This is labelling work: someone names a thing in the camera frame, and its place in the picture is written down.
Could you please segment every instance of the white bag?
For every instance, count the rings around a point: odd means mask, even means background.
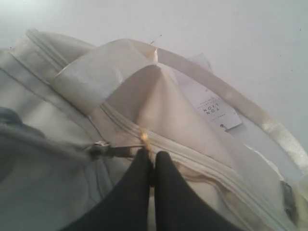
[[[288,182],[294,186],[299,216],[295,223],[285,212],[289,208],[282,182],[288,176],[200,117],[170,77],[170,70],[158,63],[212,90],[289,154],[303,173],[300,182]],[[129,39],[95,48],[66,36],[29,30],[12,50],[0,52],[0,106],[14,109],[27,124],[57,142],[80,145],[103,140],[115,147],[135,146],[142,144],[140,128],[144,128],[154,153],[169,152],[195,192],[238,227],[308,229],[308,156],[298,141],[210,71],[171,52]],[[52,163],[40,159],[42,174],[41,169],[36,172],[38,164],[23,166],[21,160],[1,182],[0,223],[5,230],[60,229],[103,199],[97,188],[108,193],[129,165],[126,159],[100,159],[85,161],[78,174],[65,165],[58,168],[59,174],[48,174],[59,163],[56,158]],[[64,181],[63,176],[74,180]],[[25,196],[30,185],[36,196]],[[49,198],[51,189],[52,200],[37,198],[38,194]],[[11,216],[20,222],[12,222]],[[44,222],[34,225],[29,222],[33,217]]]

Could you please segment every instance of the cream bag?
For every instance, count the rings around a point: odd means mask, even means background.
[[[167,66],[263,129],[298,166],[301,180],[288,182],[291,189],[273,163],[202,118]],[[11,50],[0,51],[0,106],[63,145],[142,145],[143,128],[153,152],[169,152],[195,192],[233,224],[249,231],[308,230],[308,156],[301,145],[252,101],[176,54],[129,39],[96,48],[29,30]],[[64,227],[102,200],[129,163],[84,158],[72,167],[59,157],[20,157],[0,182],[3,230]]]

